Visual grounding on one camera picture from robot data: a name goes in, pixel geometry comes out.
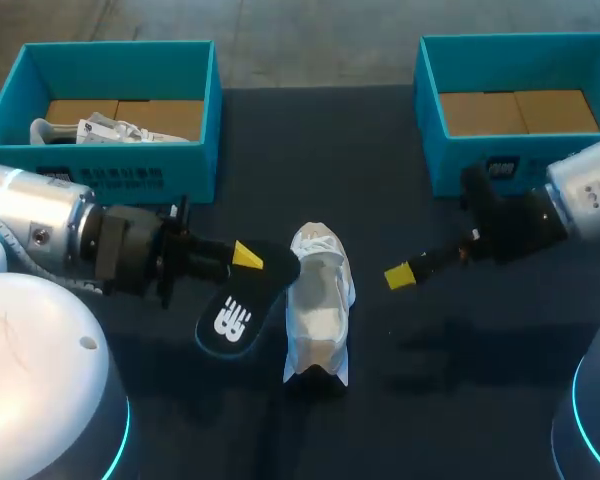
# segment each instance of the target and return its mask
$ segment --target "concrete floor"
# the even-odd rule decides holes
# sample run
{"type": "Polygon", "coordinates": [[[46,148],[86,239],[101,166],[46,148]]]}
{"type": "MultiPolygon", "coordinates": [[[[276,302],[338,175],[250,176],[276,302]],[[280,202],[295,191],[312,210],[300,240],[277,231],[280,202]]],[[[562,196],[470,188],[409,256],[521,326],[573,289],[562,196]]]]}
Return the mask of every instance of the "concrete floor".
{"type": "Polygon", "coordinates": [[[25,42],[211,39],[226,87],[410,83],[424,34],[600,31],[600,0],[0,0],[25,42]]]}

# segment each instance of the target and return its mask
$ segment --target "shoe box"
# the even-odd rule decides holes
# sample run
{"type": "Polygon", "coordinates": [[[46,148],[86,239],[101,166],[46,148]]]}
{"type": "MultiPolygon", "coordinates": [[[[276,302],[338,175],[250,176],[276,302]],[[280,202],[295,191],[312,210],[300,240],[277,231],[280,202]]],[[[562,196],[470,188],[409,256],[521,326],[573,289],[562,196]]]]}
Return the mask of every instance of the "shoe box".
{"type": "Polygon", "coordinates": [[[76,125],[98,112],[107,118],[132,123],[150,132],[195,142],[200,140],[204,101],[198,100],[53,100],[45,119],[49,123],[76,125]]]}
{"type": "Polygon", "coordinates": [[[0,164],[68,177],[103,204],[211,203],[221,110],[213,42],[25,44],[0,93],[0,164]],[[94,112],[190,142],[29,144],[36,118],[94,112]]]}
{"type": "Polygon", "coordinates": [[[435,196],[461,195],[476,163],[523,193],[600,141],[600,33],[423,37],[414,106],[435,196]]]}

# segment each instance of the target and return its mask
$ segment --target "shoe lace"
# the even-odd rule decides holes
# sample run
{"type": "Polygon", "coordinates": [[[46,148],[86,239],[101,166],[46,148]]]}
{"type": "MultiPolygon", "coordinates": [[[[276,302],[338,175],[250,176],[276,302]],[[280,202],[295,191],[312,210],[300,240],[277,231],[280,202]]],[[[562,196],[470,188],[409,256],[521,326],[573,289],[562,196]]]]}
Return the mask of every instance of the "shoe lace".
{"type": "Polygon", "coordinates": [[[324,236],[324,237],[313,237],[313,238],[303,238],[298,243],[297,247],[293,248],[293,253],[302,260],[304,257],[311,255],[312,253],[337,253],[338,255],[342,255],[338,250],[338,246],[333,237],[324,236]]]}
{"type": "Polygon", "coordinates": [[[141,142],[150,141],[149,131],[146,128],[138,128],[132,123],[119,120],[113,129],[121,139],[136,136],[141,142]]]}

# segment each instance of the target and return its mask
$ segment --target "yellow gripper tip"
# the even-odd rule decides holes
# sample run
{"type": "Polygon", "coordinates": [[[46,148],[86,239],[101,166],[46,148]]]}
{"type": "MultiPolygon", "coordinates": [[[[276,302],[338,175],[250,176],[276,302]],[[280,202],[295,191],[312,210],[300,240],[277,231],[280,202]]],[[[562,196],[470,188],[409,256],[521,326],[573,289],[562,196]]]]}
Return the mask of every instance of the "yellow gripper tip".
{"type": "Polygon", "coordinates": [[[387,270],[384,272],[384,277],[387,279],[387,283],[391,290],[396,290],[397,288],[416,283],[416,278],[413,276],[413,271],[408,262],[387,270]]]}
{"type": "Polygon", "coordinates": [[[257,270],[262,270],[264,268],[262,259],[237,240],[235,249],[233,250],[233,260],[231,263],[242,267],[255,268],[257,270]]]}

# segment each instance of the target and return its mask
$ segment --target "white sneaker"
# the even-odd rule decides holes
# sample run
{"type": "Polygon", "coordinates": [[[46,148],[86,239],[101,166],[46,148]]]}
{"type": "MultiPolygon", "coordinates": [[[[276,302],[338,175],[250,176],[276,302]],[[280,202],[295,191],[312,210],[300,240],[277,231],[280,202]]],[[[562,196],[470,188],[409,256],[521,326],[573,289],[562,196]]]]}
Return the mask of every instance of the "white sneaker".
{"type": "Polygon", "coordinates": [[[44,118],[36,118],[29,128],[29,143],[31,145],[76,143],[77,134],[77,125],[54,125],[44,118]]]}
{"type": "Polygon", "coordinates": [[[349,309],[356,292],[344,248],[324,224],[307,223],[296,233],[291,249],[301,271],[287,293],[289,353],[283,382],[319,365],[346,386],[349,309]]]}
{"type": "Polygon", "coordinates": [[[112,120],[100,113],[92,114],[78,125],[54,125],[37,118],[29,129],[31,145],[53,143],[167,143],[188,142],[184,138],[154,133],[131,123],[112,120]]]}

